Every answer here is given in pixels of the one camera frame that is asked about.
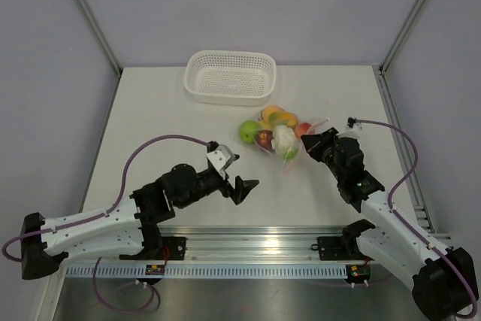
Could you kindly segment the white fake cauliflower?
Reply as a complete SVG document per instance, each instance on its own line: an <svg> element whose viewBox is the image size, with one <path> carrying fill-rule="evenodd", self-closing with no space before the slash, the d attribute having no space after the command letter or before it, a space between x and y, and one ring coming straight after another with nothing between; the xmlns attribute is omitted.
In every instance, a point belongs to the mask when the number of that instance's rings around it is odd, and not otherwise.
<svg viewBox="0 0 481 321"><path fill-rule="evenodd" d="M276 126L273 137L273 150L281 159L289 161L296 157L299 151L299 140L293 129L284 125Z"/></svg>

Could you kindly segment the clear zip top bag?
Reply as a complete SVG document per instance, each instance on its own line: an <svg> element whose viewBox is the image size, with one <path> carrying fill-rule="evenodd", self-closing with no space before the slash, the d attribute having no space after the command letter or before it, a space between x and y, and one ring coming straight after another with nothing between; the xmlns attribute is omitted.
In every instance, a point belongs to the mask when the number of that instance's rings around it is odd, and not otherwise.
<svg viewBox="0 0 481 321"><path fill-rule="evenodd" d="M271 104L240 123L237 136L242 144L273 159L288 174L305 154L301 137L325 131L330 121L330 117L303 118Z"/></svg>

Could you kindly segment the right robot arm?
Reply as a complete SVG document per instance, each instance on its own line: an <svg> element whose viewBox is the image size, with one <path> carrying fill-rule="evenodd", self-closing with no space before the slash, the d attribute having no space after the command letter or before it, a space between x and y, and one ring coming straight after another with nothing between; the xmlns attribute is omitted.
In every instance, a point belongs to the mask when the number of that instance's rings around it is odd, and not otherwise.
<svg viewBox="0 0 481 321"><path fill-rule="evenodd" d="M350 258L379 262L411 292L429 320L478 314L479 290L471 255L450 249L412 221L364 165L358 140L331 128L302 135L307 154L330 170L341 198L362 215L343 228L341 249Z"/></svg>

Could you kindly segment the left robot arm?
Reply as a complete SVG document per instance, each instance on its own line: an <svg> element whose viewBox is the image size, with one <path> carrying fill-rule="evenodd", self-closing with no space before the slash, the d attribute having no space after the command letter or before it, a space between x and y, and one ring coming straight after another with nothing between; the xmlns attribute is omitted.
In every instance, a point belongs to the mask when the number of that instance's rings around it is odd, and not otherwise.
<svg viewBox="0 0 481 321"><path fill-rule="evenodd" d="M21 277L37 280L61 266L82 259L118 257L148 260L162 251L158 225L214 192L241 204L259 185L258 180L228 180L226 169L237 160L214 150L207 168L175 165L160 178L122 197L113 210L91 210L66 217L46 218L35 212L25 216L21 228Z"/></svg>

